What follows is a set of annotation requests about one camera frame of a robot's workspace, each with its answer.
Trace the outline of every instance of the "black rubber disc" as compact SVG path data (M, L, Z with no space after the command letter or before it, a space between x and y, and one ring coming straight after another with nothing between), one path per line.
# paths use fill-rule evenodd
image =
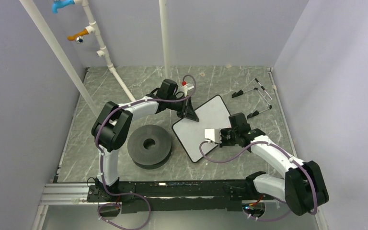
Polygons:
M142 126L129 137L127 152L133 162L143 169L157 169L167 162L171 155L172 139L162 127Z

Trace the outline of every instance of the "faucet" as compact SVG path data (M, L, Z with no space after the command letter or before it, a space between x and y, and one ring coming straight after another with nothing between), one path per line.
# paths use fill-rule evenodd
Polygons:
M74 0L64 0L64 1L57 0L57 1L54 1L53 5L51 6L51 11L53 13L58 13L57 9L66 7L66 6L71 5L71 4L75 4Z

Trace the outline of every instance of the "floor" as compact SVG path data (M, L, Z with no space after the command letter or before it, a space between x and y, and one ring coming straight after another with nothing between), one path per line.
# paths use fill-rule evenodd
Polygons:
M159 87L165 78L164 68L158 66L118 67L116 69L136 99L142 98L154 88ZM233 92L242 89L252 79L258 78L273 97L271 101L273 109L248 119L248 122L252 128L261 129L279 146L292 152L266 67L174 66L171 78L176 82L181 82L181 78L187 73L192 74L197 81L197 91L192 97L194 108L220 94L231 114L243 112L247 115L255 109L260 111L265 109L265 101L256 91L231 98ZM99 108L102 108L108 101L117 104L129 102L114 76L105 67L90 68L85 78L85 86ZM255 82L247 89L253 87L256 87ZM97 175L98 151L91 135L91 128L95 120L96 117L86 102L81 99L61 162L58 182L85 182L87 178ZM125 143L119 152L118 169L121 181L243 179L256 171L265 171L269 175L278 176L268 163L248 152L225 164L215 164L205 159L192 163L171 129L172 124L177 120L174 111L166 110L132 123L129 134L143 125L153 124L163 127L172 136L173 150L165 165L158 169L145 170L136 166L131 160ZM209 157L224 160L239 152L240 149L239 146L216 148L210 152Z

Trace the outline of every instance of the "white pipe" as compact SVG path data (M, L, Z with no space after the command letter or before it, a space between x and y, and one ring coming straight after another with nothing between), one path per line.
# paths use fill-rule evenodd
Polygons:
M127 94L127 96L129 97L129 99L131 101L136 101L135 97L132 95L132 93L129 91L129 89L127 88L127 86L125 85L125 83L123 82L123 80L120 78L119 74L117 73L115 67L112 67L109 69L110 72L115 76L116 80L119 82L119 84L122 86L122 89L125 91L125 93Z
M54 54L60 61L61 65L64 67L66 72L68 73L69 77L71 78L72 82L77 87L78 91L80 91L81 96L87 102L88 106L97 117L99 116L99 109L95 106L92 97L88 93L87 89L82 83L80 77L78 76L77 72L75 71L74 67L72 66L71 62L69 61L67 55L64 53L64 50L61 48L60 44L58 43L56 37L54 36L53 32L48 27L48 24L44 20L42 14L40 13L39 9L33 2L33 0L19 0L20 3L23 5L24 9L29 14L30 18L36 24L37 28L47 41L50 48L53 50Z
M167 0L159 0L160 22L161 22L161 39L163 42L164 55L164 71L166 78L171 75L170 71L170 54L169 54L169 30L167 25Z
M98 24L95 21L94 16L92 15L90 6L88 4L88 0L74 0L74 2L79 3L79 4L82 5L82 7L84 8L85 14L87 15L88 22L89 22L90 26L92 26L94 28L95 37L96 37L96 40L98 41L99 49L100 49L100 50L97 51L98 56L105 58L106 65L108 66L109 71L115 76L116 80L121 85L121 87L125 91L126 95L129 97L129 99L131 101L133 101L133 102L136 101L135 97L130 92L129 88L125 85L125 83L123 82L123 80L121 79L119 74L117 73L117 71L116 71L116 69L115 69L115 67L114 67L114 65L111 61L111 58L109 56L108 48L106 48L104 40L101 37L101 31L99 30Z

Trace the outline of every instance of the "cable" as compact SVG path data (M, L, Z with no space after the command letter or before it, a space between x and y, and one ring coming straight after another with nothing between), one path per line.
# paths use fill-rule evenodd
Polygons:
M188 96L186 96L186 97L184 97L182 99L179 99L179 100L165 100L165 99L153 99L153 98L151 98L151 99L138 100L138 101L132 102L130 104L126 104L126 105L123 105L121 107L116 108L102 122L101 126L99 127L98 133L95 136L95 145L99 149L99 151L102 153L101 156L100 156L100 159L99 159L99 162L100 162L100 164L99 164L99 172L100 172L100 175L101 175L102 183L105 185L103 188L105 189L106 193L109 194L109 195L111 195L111 196L134 195L134 196L137 196L137 197L142 198L146 202L146 204L147 204L147 206L149 208L149 215L148 215L146 221L140 227L135 228L135 229L127 229L127 228L124 228L122 226L119 226L119 225L117 225L117 224L115 224L115 223L113 223L113 222L111 222L111 221L109 221L109 220L107 220L107 219L105 219L105 218L103 218L101 216L100 210L101 210L102 207L105 207L105 206L116 206L116 207L120 207L120 205L118 205L118 204L108 203L108 204L101 205L98 208L98 216L99 216L99 219L105 221L106 223L108 223L108 224L110 224L112 226L115 226L115 227L117 227L119 229L122 229L122 230L139 230L139 229L143 228L149 222L149 220L150 220L150 214L151 214L151 207L150 207L149 201L145 197L143 197L142 195L139 195L137 193L119 193L119 194L115 194L115 193L111 193L110 191L108 191L108 188L106 187L105 176L104 176L104 173L103 173L104 172L104 166L103 166L104 163L103 162L104 162L104 154L105 154L105 152L99 146L99 136L100 136L103 128L105 127L105 125L108 123L109 119L111 119L112 115L114 115L117 111L119 111L121 109L125 109L125 108L128 108L128 107L132 106L132 105L140 104L142 102L168 102L168 103L177 103L177 102L182 102L182 101L185 101L185 100L189 99L195 93L195 91L196 91L196 81L195 81L195 78L192 75L190 75L190 74L185 75L183 77L183 81L185 80L186 77L192 78L192 80L194 82L194 90L190 93L190 95L188 95Z
M154 94L157 90L159 90L160 88L159 87L157 87L156 89L154 89L154 90L152 90L150 93L151 94Z
M225 189L225 187L230 187L230 188L236 188L236 189L239 189L241 192L245 189L245 187L235 187L235 186L232 186L232 185L229 185L229 184L224 184L223 186L222 186L222 189L223 189L223 191L225 192L225 193L227 193L227 194L231 194L231 192L233 193L233 192L236 192L236 190L226 190Z
M256 202L249 204L249 206L252 206L252 207L256 206L262 199L263 199L263 194L260 195L260 198Z
M208 161L211 161L211 162L214 162L214 163L227 163L237 157L239 157L243 152L245 152L248 148L250 148L251 146L253 145L257 145L257 144L266 144L266 145L269 145L269 146L272 146L274 147L275 149L279 150L283 155L285 155L287 157L287 159L290 159L291 157L287 154L287 152L282 149L280 146L278 145L275 145L273 143L269 143L267 141L254 141L252 143L250 143L249 145L247 145L244 149L242 149L238 154L236 154L234 157L228 159L228 160L225 160L225 161L216 161L216 160L213 160L209 157L207 157L203 152L202 152L202 145L205 144L205 143L210 143L210 141L208 140L205 140L203 142L201 142L201 144L199 145L199 151L201 153L201 155L207 159ZM317 211L318 211L318 200L317 200L317 196L315 194L315 187L314 187L314 182L312 181L310 175L308 175L308 172L300 165L298 164L294 159L292 159L292 163L295 164L301 171L302 173L305 175L305 177L307 178L308 182L310 183L310 188L311 188L311 192L312 192L312 199L314 201L314 210L311 212L311 211L308 211L308 213L310 213L311 215L315 215L317 214Z
M87 187L89 187L89 185L88 185L88 181L89 181L91 178L95 180L95 178L93 178L92 176L88 177L88 179L87 179Z

